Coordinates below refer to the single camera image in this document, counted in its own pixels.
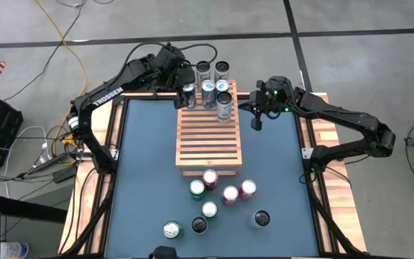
red can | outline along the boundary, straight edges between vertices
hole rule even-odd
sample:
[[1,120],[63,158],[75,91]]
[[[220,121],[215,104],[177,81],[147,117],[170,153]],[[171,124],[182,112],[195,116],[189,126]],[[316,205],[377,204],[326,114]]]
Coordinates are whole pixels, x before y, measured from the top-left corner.
[[219,182],[219,175],[216,171],[208,169],[202,175],[202,182],[204,182],[208,190],[213,190]]
[[227,186],[221,193],[221,200],[225,205],[234,204],[237,201],[239,192],[234,186]]
[[252,180],[245,180],[239,187],[239,197],[241,199],[250,199],[257,191],[257,185]]

black stand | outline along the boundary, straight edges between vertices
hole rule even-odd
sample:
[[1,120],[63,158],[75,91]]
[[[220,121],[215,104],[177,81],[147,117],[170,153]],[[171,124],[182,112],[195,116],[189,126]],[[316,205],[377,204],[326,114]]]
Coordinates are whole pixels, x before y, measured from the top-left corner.
[[17,201],[0,196],[0,212],[3,215],[49,222],[65,223],[68,213],[65,209]]

blue table surface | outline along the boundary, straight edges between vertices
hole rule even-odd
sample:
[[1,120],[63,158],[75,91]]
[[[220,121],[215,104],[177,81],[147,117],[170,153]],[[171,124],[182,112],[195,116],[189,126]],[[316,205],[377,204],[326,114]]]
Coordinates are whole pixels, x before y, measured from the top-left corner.
[[[239,112],[243,166],[237,176],[222,176],[203,201],[189,194],[193,177],[175,167],[177,111],[171,101],[131,100],[119,156],[107,258],[147,258],[159,245],[175,247],[180,257],[277,257],[318,255],[303,173],[295,120],[290,113],[263,119],[263,130],[250,127],[252,115]],[[233,206],[221,203],[221,190],[252,179],[257,193]],[[204,235],[190,229],[205,201],[218,206],[216,220]],[[252,230],[252,213],[269,212],[268,227]],[[185,229],[169,240],[162,228],[170,220]]]

concrete floor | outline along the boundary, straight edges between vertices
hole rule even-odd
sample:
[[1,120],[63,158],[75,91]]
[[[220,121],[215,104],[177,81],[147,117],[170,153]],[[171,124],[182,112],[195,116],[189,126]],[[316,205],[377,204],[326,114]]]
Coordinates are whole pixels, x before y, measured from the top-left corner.
[[[55,1],[41,2],[66,31],[77,9]],[[299,32],[414,28],[414,0],[290,0],[290,3]],[[88,1],[67,38],[289,31],[280,0],[116,0],[105,6]],[[58,36],[52,25],[32,0],[0,0],[0,43],[55,40]],[[332,104],[377,116],[397,135],[391,158],[348,165],[348,172],[368,251],[414,258],[414,176],[406,163],[403,144],[414,124],[414,34],[305,37],[300,41],[314,91],[327,92]],[[302,83],[291,38],[209,43],[218,48],[220,60],[230,63],[231,78],[237,80],[240,91],[251,91],[256,80],[267,80],[273,75],[287,76],[294,85]],[[114,76],[133,46],[73,47],[86,66],[88,89]],[[38,74],[52,50],[53,47],[0,49],[0,61],[6,62],[0,78],[0,98],[12,95]],[[134,57],[154,51],[156,47],[142,47]],[[198,49],[187,51],[186,55],[196,62],[207,59],[211,52]],[[60,48],[46,74],[9,103],[23,112],[23,127],[41,125],[48,129],[60,122],[68,102],[81,86],[79,65],[68,51]],[[28,132],[27,136],[41,134]],[[359,135],[339,128],[339,137],[342,142],[350,142]],[[41,140],[18,142],[14,149],[20,151],[11,157],[9,175],[28,169],[41,144]],[[414,149],[410,150],[410,159],[414,165]],[[37,194],[69,184],[50,185]],[[37,184],[12,183],[11,196],[18,198],[37,187]],[[4,194],[4,185],[0,183],[0,195]]]

aluminum can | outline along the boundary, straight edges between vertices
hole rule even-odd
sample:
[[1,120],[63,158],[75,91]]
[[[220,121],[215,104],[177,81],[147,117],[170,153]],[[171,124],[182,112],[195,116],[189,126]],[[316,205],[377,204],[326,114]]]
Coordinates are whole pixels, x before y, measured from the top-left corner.
[[225,205],[234,204],[237,201],[239,192],[234,186],[227,186],[221,193],[221,200]]
[[226,80],[218,80],[215,83],[216,95],[219,95],[221,92],[227,92],[229,90],[229,82]]
[[212,80],[202,82],[202,105],[206,109],[212,109],[215,104],[215,84]]
[[219,175],[215,170],[208,169],[202,174],[202,181],[206,185],[207,190],[213,190],[219,182]]
[[195,77],[198,82],[198,90],[201,89],[202,82],[211,80],[210,64],[207,61],[201,61],[196,64]]
[[196,88],[194,83],[183,87],[183,92],[188,95],[188,109],[196,107]]
[[228,92],[221,92],[216,97],[216,113],[219,122],[228,122],[233,109],[233,96]]
[[239,197],[241,199],[250,199],[257,191],[257,185],[252,180],[245,180],[239,187]]
[[206,186],[199,180],[194,180],[190,183],[190,192],[193,199],[200,201],[206,196]]
[[228,80],[229,64],[226,61],[219,61],[215,64],[215,82],[218,80]]
[[270,223],[270,215],[266,211],[258,211],[249,218],[248,225],[252,229],[266,227]]
[[164,236],[168,239],[177,239],[183,236],[183,228],[176,221],[169,221],[164,226]]
[[208,220],[212,221],[216,218],[216,215],[219,212],[219,208],[213,201],[207,201],[202,205],[202,215]]
[[191,229],[198,235],[201,235],[207,231],[208,223],[203,217],[196,217],[191,222]]

